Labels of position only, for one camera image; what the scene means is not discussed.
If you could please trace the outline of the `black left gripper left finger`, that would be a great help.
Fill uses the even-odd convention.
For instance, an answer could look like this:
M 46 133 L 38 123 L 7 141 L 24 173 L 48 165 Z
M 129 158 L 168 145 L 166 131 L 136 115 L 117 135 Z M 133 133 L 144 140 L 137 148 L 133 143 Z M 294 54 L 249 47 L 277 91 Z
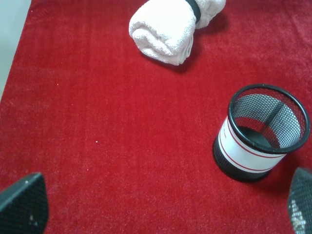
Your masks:
M 0 193 L 2 234 L 42 234 L 49 205 L 42 173 L 30 173 Z

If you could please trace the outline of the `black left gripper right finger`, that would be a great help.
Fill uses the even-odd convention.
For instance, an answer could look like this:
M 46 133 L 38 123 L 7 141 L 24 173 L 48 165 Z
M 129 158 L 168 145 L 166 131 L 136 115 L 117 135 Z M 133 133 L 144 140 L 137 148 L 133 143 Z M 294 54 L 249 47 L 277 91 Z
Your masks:
M 312 171 L 297 168 L 288 195 L 288 214 L 296 234 L 312 232 Z

